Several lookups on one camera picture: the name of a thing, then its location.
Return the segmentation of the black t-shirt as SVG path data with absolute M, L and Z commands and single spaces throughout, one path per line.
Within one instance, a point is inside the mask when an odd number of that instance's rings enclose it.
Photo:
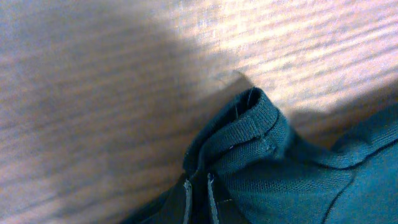
M 396 223 L 397 106 L 320 149 L 252 88 L 199 133 L 183 170 L 193 189 L 190 223 L 210 223 L 209 173 L 220 178 L 249 223 Z M 149 223 L 171 189 L 126 222 Z

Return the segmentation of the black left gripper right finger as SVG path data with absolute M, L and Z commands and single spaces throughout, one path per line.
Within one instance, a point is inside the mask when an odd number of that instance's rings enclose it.
M 211 224 L 249 224 L 217 175 L 207 175 L 207 191 Z

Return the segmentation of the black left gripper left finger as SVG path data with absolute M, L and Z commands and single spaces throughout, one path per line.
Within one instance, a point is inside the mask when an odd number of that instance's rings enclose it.
M 192 185 L 182 175 L 171 189 L 162 208 L 151 218 L 150 224 L 189 224 L 192 215 Z

